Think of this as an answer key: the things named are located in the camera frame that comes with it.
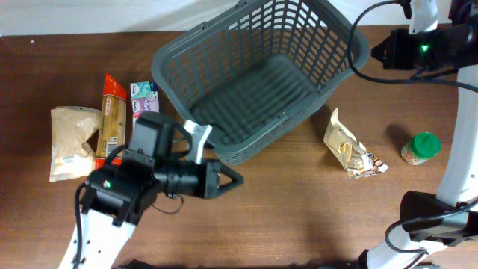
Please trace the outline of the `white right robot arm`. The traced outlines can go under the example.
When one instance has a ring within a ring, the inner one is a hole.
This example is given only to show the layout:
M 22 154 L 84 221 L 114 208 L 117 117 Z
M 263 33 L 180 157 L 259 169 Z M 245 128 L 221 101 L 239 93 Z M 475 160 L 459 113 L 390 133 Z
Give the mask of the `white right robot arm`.
M 408 78 L 359 77 L 379 84 L 434 84 L 457 90 L 456 121 L 447 166 L 438 190 L 408 191 L 400 218 L 378 246 L 365 250 L 358 268 L 415 268 L 426 258 L 477 240 L 477 2 L 452 1 L 451 25 L 438 27 L 434 1 L 398 1 L 409 19 L 371 54 L 384 69 L 413 71 Z

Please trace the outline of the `beige snack pouch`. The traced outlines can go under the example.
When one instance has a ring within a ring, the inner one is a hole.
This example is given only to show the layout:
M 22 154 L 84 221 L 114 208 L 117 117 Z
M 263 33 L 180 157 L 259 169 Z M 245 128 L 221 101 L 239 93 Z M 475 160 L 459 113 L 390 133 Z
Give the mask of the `beige snack pouch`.
M 330 117 L 323 142 L 338 159 L 350 179 L 384 173 L 388 165 L 370 152 L 338 119 L 338 108 Z

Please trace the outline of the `grey plastic basket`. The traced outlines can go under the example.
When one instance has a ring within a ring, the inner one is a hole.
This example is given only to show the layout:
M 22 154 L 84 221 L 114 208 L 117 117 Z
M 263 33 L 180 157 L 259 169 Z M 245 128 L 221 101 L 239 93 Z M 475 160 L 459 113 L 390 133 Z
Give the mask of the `grey plastic basket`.
M 162 46 L 152 77 L 208 143 L 242 164 L 318 111 L 370 55 L 328 1 L 239 1 Z

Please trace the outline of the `green lid jar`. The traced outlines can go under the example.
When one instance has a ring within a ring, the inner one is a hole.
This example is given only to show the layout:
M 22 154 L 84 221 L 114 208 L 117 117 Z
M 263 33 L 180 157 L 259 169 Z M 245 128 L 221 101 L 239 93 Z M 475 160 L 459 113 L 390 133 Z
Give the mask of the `green lid jar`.
M 419 165 L 435 157 L 441 151 L 441 142 L 430 132 L 414 136 L 401 149 L 402 159 L 411 165 Z

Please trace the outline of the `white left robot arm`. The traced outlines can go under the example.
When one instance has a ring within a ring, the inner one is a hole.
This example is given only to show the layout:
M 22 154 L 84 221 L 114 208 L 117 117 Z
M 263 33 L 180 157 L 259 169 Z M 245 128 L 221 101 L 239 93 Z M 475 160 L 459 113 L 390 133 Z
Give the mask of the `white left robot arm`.
M 61 268 L 111 268 L 143 213 L 159 194 L 221 196 L 243 184 L 241 174 L 202 151 L 212 130 L 144 112 L 131 140 L 118 146 L 75 192 L 75 230 Z

